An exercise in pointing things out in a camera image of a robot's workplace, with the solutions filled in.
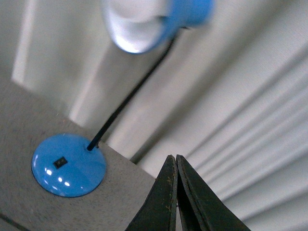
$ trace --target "gray countertop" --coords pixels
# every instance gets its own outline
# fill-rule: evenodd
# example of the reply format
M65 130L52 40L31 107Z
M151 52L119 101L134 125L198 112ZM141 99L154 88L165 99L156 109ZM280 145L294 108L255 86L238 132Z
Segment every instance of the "gray countertop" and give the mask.
M93 136L45 101L0 78L0 213L31 231L125 230L154 178L101 143L107 172L97 189L77 198L45 191L32 175L31 158L40 142L64 132Z

